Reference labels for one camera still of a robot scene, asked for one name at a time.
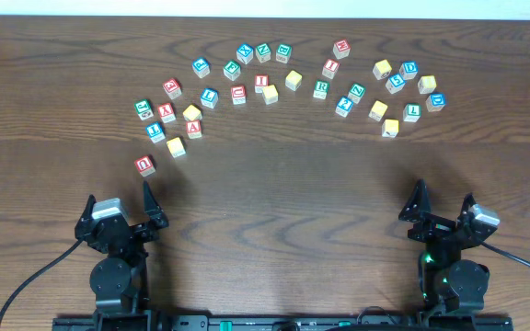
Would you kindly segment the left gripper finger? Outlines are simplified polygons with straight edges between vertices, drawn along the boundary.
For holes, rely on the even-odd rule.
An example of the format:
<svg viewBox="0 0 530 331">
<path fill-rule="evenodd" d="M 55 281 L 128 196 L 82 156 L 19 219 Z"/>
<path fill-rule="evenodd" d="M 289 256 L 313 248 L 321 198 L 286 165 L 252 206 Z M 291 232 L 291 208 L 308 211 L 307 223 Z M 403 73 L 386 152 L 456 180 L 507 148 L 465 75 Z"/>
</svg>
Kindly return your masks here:
<svg viewBox="0 0 530 331">
<path fill-rule="evenodd" d="M 149 217 L 149 222 L 157 229 L 168 227 L 168 218 L 162 207 L 156 201 L 147 181 L 143 183 L 144 213 Z"/>
<path fill-rule="evenodd" d="M 76 230 L 87 230 L 90 227 L 90 225 L 93 222 L 92 213 L 93 213 L 93 207 L 96 202 L 97 201 L 94 195 L 90 195 L 88 197 L 86 201 L 86 206 L 75 225 Z"/>
</svg>

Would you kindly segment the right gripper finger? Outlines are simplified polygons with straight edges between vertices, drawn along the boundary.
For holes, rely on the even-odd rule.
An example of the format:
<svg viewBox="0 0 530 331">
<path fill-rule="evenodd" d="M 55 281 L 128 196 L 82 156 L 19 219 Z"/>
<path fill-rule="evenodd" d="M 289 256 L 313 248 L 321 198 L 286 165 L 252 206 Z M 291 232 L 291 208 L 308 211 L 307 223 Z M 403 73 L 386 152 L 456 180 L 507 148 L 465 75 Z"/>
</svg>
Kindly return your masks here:
<svg viewBox="0 0 530 331">
<path fill-rule="evenodd" d="M 473 194 L 472 193 L 466 194 L 462 202 L 461 211 L 459 213 L 458 220 L 467 221 L 467 220 L 473 219 L 474 213 L 471 209 L 475 204 L 476 204 L 476 201 L 474 199 Z"/>
<path fill-rule="evenodd" d="M 417 223 L 424 220 L 425 216 L 432 212 L 427 185 L 424 179 L 419 179 L 412 193 L 398 215 L 398 219 L 404 222 Z"/>
</svg>

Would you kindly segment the yellow C block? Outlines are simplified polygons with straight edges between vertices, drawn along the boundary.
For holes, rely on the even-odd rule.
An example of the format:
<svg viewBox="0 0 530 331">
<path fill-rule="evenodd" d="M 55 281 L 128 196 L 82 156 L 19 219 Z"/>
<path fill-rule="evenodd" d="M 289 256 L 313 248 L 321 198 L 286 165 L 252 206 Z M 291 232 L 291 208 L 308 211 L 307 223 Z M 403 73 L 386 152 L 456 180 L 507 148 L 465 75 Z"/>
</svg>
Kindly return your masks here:
<svg viewBox="0 0 530 331">
<path fill-rule="evenodd" d="M 173 158 L 183 156 L 186 153 L 185 145 L 180 137 L 168 140 L 166 145 Z"/>
</svg>

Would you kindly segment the yellow O block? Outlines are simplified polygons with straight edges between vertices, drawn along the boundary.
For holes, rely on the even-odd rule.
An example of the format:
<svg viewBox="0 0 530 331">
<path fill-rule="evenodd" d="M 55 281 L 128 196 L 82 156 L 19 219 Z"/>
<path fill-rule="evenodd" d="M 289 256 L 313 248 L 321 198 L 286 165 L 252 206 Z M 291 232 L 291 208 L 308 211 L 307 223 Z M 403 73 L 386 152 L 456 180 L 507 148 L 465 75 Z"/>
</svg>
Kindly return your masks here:
<svg viewBox="0 0 530 331">
<path fill-rule="evenodd" d="M 302 84 L 303 76 L 292 70 L 285 78 L 285 86 L 292 91 L 296 91 Z"/>
</svg>

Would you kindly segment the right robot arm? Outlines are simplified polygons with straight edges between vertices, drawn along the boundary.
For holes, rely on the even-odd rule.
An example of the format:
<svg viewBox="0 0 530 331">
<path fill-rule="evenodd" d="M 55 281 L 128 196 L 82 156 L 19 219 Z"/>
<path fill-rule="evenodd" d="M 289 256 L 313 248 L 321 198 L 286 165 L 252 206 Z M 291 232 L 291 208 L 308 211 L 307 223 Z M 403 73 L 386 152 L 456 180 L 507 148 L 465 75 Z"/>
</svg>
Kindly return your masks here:
<svg viewBox="0 0 530 331">
<path fill-rule="evenodd" d="M 497 227 L 476 218 L 477 203 L 465 196 L 456 220 L 432 212 L 424 180 L 416 182 L 412 193 L 398 215 L 412 223 L 408 238 L 425 244 L 418 259 L 419 284 L 424 309 L 418 313 L 425 327 L 451 328 L 468 324 L 475 330 L 475 313 L 484 308 L 490 271 L 472 260 L 463 259 L 462 251 L 478 246 Z"/>
</svg>

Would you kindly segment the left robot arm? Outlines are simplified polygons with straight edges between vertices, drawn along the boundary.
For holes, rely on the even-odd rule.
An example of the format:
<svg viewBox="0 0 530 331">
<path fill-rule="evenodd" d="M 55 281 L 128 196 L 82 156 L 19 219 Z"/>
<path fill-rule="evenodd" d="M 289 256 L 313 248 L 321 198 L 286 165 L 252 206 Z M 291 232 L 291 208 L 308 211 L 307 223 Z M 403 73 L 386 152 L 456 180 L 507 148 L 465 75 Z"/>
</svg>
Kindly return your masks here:
<svg viewBox="0 0 530 331">
<path fill-rule="evenodd" d="M 147 182 L 143 183 L 144 213 L 148 220 L 130 225 L 118 198 L 96 201 L 89 196 L 75 226 L 75 238 L 107 257 L 89 276 L 96 295 L 93 324 L 97 330 L 163 330 L 164 314 L 148 307 L 150 302 L 144 245 L 159 239 L 168 218 Z"/>
</svg>

